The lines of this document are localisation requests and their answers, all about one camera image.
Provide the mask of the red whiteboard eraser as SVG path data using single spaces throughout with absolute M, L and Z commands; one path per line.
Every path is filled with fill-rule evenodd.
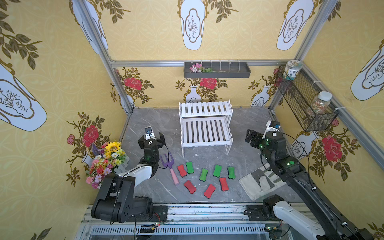
M 204 192 L 204 196 L 207 198 L 207 199 L 210 199 L 214 193 L 214 191 L 216 190 L 216 187 L 212 184 L 209 184 L 209 186 L 207 187 L 206 191 Z
M 187 176 L 188 173 L 187 173 L 187 171 L 185 170 L 185 166 L 184 166 L 183 164 L 177 166 L 177 169 L 178 169 L 178 171 L 179 171 L 179 174 L 180 174 L 181 178 L 184 178 L 184 177 Z
M 190 194 L 194 194 L 197 191 L 197 188 L 189 180 L 184 183 L 184 186 L 187 188 Z
M 228 186 L 228 183 L 227 183 L 227 179 L 226 178 L 219 178 L 219 181 L 220 181 L 222 192 L 228 191 L 229 190 L 229 186 Z

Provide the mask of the green whiteboard eraser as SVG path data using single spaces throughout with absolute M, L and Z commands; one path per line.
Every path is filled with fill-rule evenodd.
M 207 175 L 208 175 L 208 170 L 207 169 L 202 169 L 201 175 L 199 177 L 199 180 L 202 182 L 205 182 L 207 180 Z
M 221 165 L 215 165 L 213 176 L 216 178 L 220 178 L 222 169 L 223 167 Z
M 234 180 L 236 178 L 236 172 L 234 167 L 228 167 L 228 179 Z
M 186 167 L 187 167 L 187 173 L 188 174 L 193 174 L 194 173 L 194 166 L 193 166 L 192 162 L 187 162 L 186 163 Z

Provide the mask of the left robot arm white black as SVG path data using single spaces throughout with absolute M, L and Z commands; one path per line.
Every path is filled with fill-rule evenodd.
M 134 197 L 135 187 L 152 178 L 159 168 L 159 149 L 166 145 L 165 137 L 159 133 L 156 138 L 152 127 L 145 128 L 145 134 L 138 140 L 144 156 L 139 164 L 120 174 L 108 174 L 102 182 L 91 210 L 91 217 L 113 223 L 125 223 L 131 217 L 151 219 L 153 200 Z

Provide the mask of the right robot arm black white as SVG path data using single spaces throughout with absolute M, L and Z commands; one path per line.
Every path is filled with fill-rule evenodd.
M 276 218 L 311 240 L 373 239 L 367 229 L 359 229 L 349 221 L 316 187 L 300 161 L 287 153 L 283 133 L 269 131 L 262 134 L 247 130 L 245 141 L 260 150 L 261 158 L 265 158 L 271 170 L 300 196 L 318 222 L 290 210 L 290 205 L 281 198 L 274 198 L 271 203 Z

